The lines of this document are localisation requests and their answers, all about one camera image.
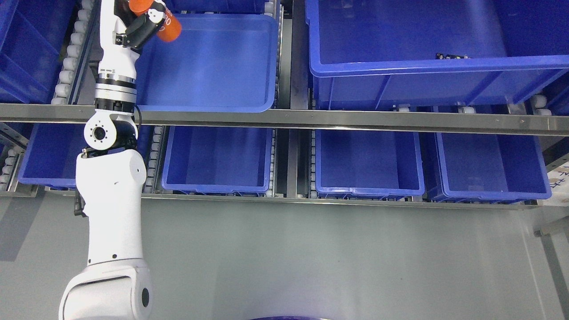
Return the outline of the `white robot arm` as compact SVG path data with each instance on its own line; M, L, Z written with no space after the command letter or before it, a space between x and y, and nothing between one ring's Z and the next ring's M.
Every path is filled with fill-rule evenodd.
M136 61L169 20L162 0L103 0L103 51L94 87L94 115L76 159L75 215L87 217L87 266L60 301L61 320L147 320L154 302L144 260L141 196L148 177L137 149Z

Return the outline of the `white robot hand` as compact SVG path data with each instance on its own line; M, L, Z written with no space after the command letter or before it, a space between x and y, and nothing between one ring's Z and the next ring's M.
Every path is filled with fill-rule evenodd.
M99 36L103 55L99 71L134 72L140 55L132 49L141 49L159 31L166 12L164 4L129 5L128 0L102 0ZM121 34L122 45L116 42Z

